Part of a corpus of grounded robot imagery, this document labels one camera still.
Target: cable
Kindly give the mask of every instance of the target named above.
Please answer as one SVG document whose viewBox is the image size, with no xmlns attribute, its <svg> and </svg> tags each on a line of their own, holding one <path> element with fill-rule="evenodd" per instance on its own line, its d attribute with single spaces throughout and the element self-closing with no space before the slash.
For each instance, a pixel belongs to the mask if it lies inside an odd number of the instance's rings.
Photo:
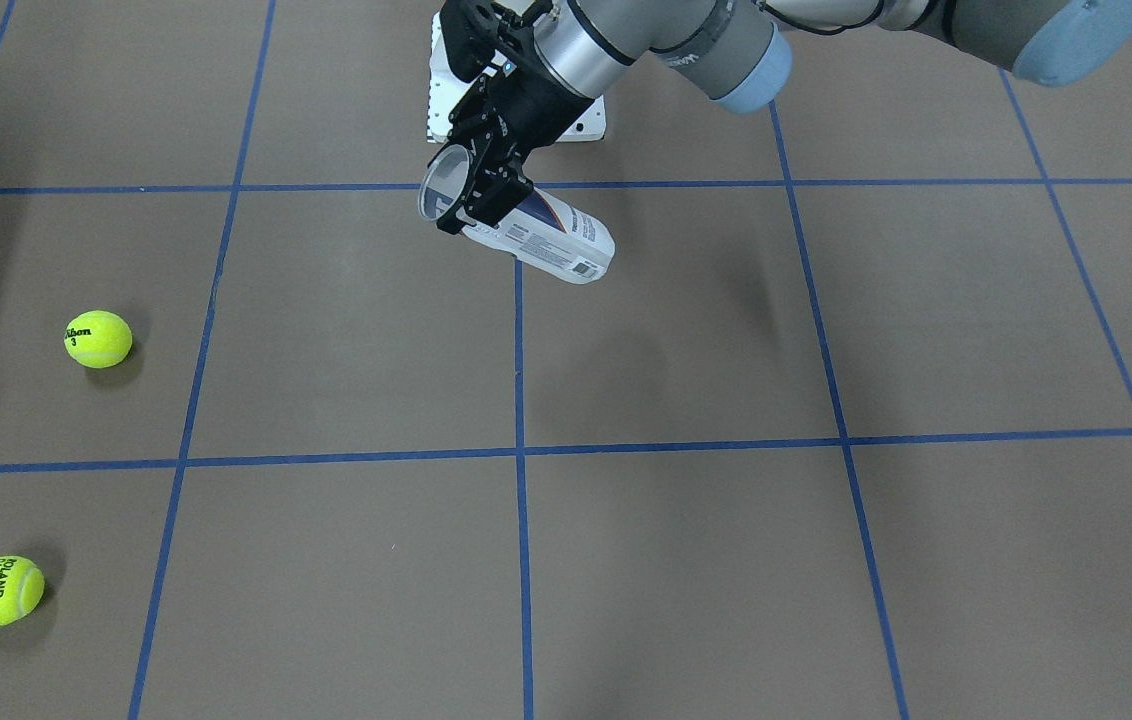
<svg viewBox="0 0 1132 720">
<path fill-rule="evenodd" d="M 784 15 L 783 12 L 779 12 L 775 8 L 772 8 L 771 5 L 767 5 L 766 0 L 757 0 L 757 7 L 761 8 L 762 10 L 766 10 L 766 12 L 774 15 L 781 23 L 786 24 L 786 26 L 790 26 L 796 29 L 800 29 L 803 32 L 812 33 L 812 35 L 822 35 L 827 37 L 827 36 L 841 35 L 842 32 L 847 32 L 848 29 L 860 28 L 867 26 L 867 24 L 873 24 L 874 22 L 877 22 L 877 18 L 882 17 L 882 14 L 886 11 L 886 0 L 877 0 L 877 8 L 874 8 L 872 15 L 868 15 L 867 18 L 864 18 L 856 24 L 850 24 L 850 26 L 839 26 L 834 28 L 808 26 L 808 24 L 805 24 L 801 20 L 796 20 L 794 18 L 787 17 L 787 15 Z"/>
</svg>

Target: yellow tennis ball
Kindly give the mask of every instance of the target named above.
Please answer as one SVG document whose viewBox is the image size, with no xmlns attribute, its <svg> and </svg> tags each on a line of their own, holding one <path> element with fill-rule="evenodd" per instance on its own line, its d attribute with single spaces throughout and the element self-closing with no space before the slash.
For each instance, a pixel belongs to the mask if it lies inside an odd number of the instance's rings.
<svg viewBox="0 0 1132 720">
<path fill-rule="evenodd" d="M 106 310 L 83 312 L 68 323 L 65 350 L 87 368 L 112 368 L 131 351 L 131 328 Z"/>
<path fill-rule="evenodd" d="M 45 588 L 41 569 L 27 557 L 0 557 L 0 625 L 9 625 L 31 614 Z"/>
</svg>

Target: spray can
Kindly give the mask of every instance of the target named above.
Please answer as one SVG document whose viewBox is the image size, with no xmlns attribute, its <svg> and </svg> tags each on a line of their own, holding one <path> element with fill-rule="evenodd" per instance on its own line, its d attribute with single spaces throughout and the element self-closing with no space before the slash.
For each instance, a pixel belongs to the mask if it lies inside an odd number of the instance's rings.
<svg viewBox="0 0 1132 720">
<path fill-rule="evenodd" d="M 419 188 L 419 213 L 437 222 L 464 191 L 473 158 L 462 145 L 451 145 L 434 158 Z M 615 240 L 601 220 L 572 208 L 557 197 L 534 190 L 499 224 L 466 220 L 462 232 L 494 250 L 515 255 L 533 268 L 563 281 L 584 284 L 601 278 L 615 258 Z"/>
</svg>

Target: bottle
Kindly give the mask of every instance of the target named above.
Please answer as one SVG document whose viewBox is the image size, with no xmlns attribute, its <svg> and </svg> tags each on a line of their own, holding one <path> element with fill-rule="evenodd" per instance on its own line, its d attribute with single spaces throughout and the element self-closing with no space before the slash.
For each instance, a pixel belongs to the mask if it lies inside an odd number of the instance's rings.
<svg viewBox="0 0 1132 720">
<path fill-rule="evenodd" d="M 437 222 L 455 204 L 464 191 L 471 161 L 466 147 L 451 145 L 429 164 L 419 190 L 419 213 L 424 220 Z M 531 192 L 494 228 L 472 218 L 465 222 L 462 232 L 470 240 L 511 252 L 569 283 L 601 278 L 615 258 L 615 240 L 601 220 L 540 190 Z"/>
</svg>

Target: light blue joint cap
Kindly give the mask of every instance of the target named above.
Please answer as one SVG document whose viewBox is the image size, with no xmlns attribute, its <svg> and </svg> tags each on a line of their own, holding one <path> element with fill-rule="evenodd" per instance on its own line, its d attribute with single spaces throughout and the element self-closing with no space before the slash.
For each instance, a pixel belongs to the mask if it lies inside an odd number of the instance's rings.
<svg viewBox="0 0 1132 720">
<path fill-rule="evenodd" d="M 1044 24 L 1011 72 L 1037 85 L 1079 82 L 1132 35 L 1132 0 L 1073 0 Z"/>
<path fill-rule="evenodd" d="M 745 115 L 754 110 L 761 110 L 789 82 L 789 72 L 794 71 L 794 48 L 789 46 L 789 41 L 780 35 L 780 28 L 775 27 L 771 32 L 771 44 L 766 45 L 766 53 L 748 72 L 735 89 L 727 92 L 721 97 L 713 98 L 718 105 L 730 110 L 731 113 Z"/>
</svg>

